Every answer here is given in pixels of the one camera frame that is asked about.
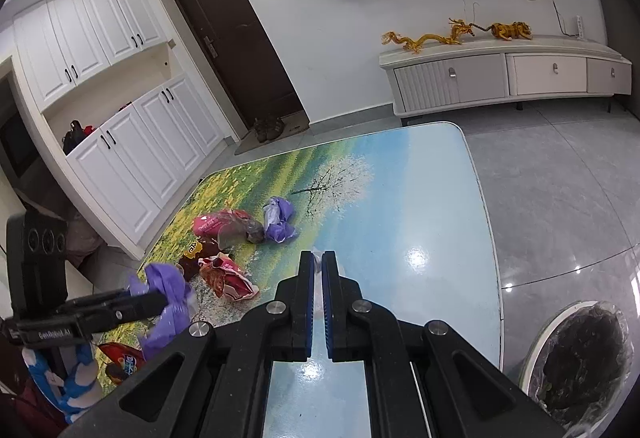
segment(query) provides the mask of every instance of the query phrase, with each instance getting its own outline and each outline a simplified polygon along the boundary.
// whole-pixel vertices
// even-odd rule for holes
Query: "gray baseboard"
[[[354,113],[341,114],[340,116],[334,116],[333,118],[327,118],[326,120],[310,123],[309,130],[313,134],[322,134],[359,123],[389,118],[393,115],[394,105],[392,103],[385,103],[368,109],[363,109],[362,111],[354,111]]]

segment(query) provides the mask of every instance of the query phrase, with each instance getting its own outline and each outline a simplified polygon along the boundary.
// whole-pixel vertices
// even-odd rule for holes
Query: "crumpled purple plastic bag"
[[[264,235],[276,243],[282,243],[297,235],[296,229],[287,221],[295,214],[293,205],[284,198],[271,196],[262,208],[264,212]]]
[[[193,301],[194,294],[180,271],[172,264],[149,264],[145,267],[145,274],[148,284],[144,284],[138,277],[131,278],[129,285],[131,295],[142,295],[148,291],[159,290],[166,296],[168,302],[160,313],[156,326],[146,336],[138,335],[142,354],[145,360],[149,360],[177,334],[188,328],[191,322],[189,304]]]

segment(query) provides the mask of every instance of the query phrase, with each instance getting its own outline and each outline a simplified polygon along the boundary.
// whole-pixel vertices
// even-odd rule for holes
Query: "white tree illustration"
[[[364,197],[372,178],[370,166],[363,157],[332,158],[318,169],[308,187],[291,194],[309,194],[308,215],[321,215],[326,211],[341,215],[346,205]]]

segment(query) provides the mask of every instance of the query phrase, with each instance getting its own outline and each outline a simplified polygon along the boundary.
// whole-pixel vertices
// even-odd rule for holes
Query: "doormat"
[[[284,131],[275,140],[267,140],[260,143],[258,142],[258,138],[255,137],[254,129],[251,129],[251,131],[249,131],[244,139],[240,142],[240,145],[238,146],[238,149],[236,149],[236,152],[234,154],[238,156],[238,154],[246,153],[247,151],[250,151],[257,147],[262,147],[271,142],[282,140],[283,138],[302,133],[303,131],[309,129],[309,119],[306,117],[306,113],[304,111],[298,111],[297,113],[285,116],[282,118],[282,121],[284,122]]]

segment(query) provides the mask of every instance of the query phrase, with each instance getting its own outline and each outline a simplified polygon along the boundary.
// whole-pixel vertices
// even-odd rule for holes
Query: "tiger figurine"
[[[474,26],[483,32],[487,32],[491,30],[492,35],[496,39],[502,40],[511,40],[517,39],[518,37],[522,37],[523,39],[531,40],[531,28],[527,23],[512,23],[512,24],[500,24],[493,23],[488,28],[483,28],[482,26],[478,26],[477,24],[469,24],[469,26]]]

